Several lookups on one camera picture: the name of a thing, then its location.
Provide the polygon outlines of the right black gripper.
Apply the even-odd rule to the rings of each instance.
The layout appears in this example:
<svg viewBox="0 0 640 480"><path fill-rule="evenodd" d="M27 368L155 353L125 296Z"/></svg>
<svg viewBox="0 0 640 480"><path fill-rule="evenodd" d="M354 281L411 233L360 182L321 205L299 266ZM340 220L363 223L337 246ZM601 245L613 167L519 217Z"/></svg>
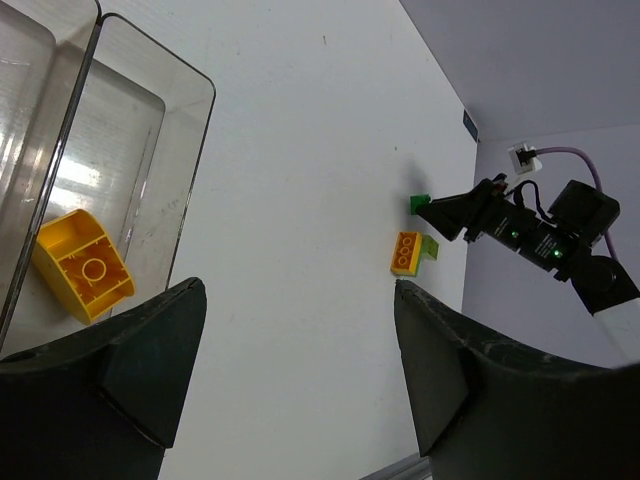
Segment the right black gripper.
<svg viewBox="0 0 640 480"><path fill-rule="evenodd" d="M501 180L484 179L467 193L417 206L415 214L448 241L463 229L469 243L488 236L542 270L554 270L555 277L565 281L570 263L589 255L617 220L620 204L571 180L544 209L535 181L508 187Z"/></svg>

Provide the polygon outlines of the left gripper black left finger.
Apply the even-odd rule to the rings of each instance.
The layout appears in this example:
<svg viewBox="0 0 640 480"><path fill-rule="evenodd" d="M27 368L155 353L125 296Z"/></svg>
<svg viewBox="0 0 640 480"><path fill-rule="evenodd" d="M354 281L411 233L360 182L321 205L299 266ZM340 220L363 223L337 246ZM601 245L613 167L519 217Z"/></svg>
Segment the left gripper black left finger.
<svg viewBox="0 0 640 480"><path fill-rule="evenodd" d="M155 479L174 445L207 311L192 277L1 361L4 479Z"/></svg>

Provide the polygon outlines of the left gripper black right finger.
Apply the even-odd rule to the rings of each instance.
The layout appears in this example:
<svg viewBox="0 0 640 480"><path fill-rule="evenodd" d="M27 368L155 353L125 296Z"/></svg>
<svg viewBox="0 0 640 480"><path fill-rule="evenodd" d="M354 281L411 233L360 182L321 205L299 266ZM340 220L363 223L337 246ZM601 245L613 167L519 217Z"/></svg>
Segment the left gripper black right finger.
<svg viewBox="0 0 640 480"><path fill-rule="evenodd" d="M437 479L635 479L639 368L522 344L400 280L394 321L419 453Z"/></svg>

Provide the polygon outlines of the lime upside-down lego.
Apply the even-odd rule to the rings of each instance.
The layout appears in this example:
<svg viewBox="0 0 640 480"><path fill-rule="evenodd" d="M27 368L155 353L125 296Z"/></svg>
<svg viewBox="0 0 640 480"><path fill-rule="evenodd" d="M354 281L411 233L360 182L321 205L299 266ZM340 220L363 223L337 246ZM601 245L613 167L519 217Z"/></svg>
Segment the lime upside-down lego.
<svg viewBox="0 0 640 480"><path fill-rule="evenodd" d="M430 235L422 236L421 256L436 261L439 256L439 243Z"/></svg>

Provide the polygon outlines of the small green lego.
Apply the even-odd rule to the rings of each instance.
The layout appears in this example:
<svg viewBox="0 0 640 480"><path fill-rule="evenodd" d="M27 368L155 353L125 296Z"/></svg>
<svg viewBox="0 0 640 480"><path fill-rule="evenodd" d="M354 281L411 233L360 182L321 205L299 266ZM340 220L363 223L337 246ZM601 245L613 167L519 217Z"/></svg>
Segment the small green lego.
<svg viewBox="0 0 640 480"><path fill-rule="evenodd" d="M423 206L428 205L431 202L431 196L429 194L412 195L409 197L409 209L410 215L416 216L417 210Z"/></svg>

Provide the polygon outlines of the orange and green lego stack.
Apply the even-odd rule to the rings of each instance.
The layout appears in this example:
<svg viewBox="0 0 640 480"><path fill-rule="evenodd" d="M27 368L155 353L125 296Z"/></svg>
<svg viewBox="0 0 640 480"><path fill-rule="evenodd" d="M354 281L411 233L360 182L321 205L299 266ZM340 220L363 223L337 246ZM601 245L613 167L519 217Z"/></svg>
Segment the orange and green lego stack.
<svg viewBox="0 0 640 480"><path fill-rule="evenodd" d="M423 235L420 232L398 233L390 272L398 277L416 277L422 256Z"/></svg>

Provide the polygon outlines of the large orange lego brick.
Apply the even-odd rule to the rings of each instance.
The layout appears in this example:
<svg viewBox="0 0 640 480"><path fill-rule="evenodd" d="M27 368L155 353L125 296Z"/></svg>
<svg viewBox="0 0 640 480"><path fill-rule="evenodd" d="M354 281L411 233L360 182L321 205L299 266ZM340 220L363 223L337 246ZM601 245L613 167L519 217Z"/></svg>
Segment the large orange lego brick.
<svg viewBox="0 0 640 480"><path fill-rule="evenodd" d="M87 326L135 294L110 236L83 209L40 227L32 262L67 312Z"/></svg>

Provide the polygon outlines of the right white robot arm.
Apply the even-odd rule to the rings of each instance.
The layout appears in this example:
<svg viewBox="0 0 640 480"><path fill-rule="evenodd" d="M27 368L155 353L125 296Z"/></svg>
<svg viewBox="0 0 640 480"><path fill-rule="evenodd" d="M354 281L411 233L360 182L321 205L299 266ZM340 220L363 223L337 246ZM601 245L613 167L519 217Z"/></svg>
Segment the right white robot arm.
<svg viewBox="0 0 640 480"><path fill-rule="evenodd" d="M410 211L449 241L468 243L487 235L546 272L569 282L586 310L628 362L639 360L639 289L621 263L596 255L620 214L615 199L571 180L550 209L528 208L522 190L503 174L484 179L471 191L435 200L412 197Z"/></svg>

